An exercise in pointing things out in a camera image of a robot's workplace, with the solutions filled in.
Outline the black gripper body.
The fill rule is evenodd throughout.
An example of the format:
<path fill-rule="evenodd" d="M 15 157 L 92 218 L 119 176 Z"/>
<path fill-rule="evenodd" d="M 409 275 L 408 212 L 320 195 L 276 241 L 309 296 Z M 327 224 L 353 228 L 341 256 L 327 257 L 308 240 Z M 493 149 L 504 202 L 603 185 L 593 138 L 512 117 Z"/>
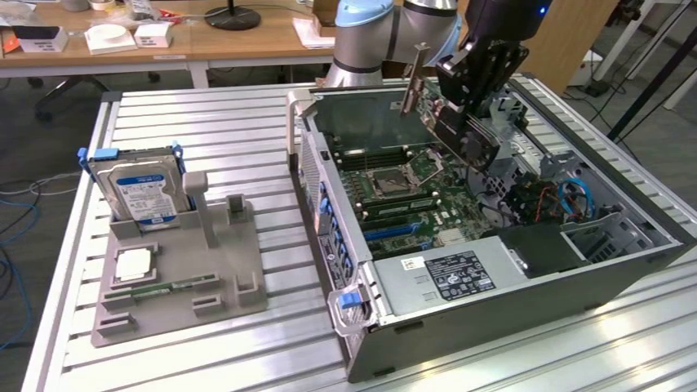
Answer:
<path fill-rule="evenodd" d="M 528 58 L 521 43 L 539 32 L 551 0 L 471 1 L 465 10 L 468 33 L 460 47 L 475 78 L 509 76 Z"/>

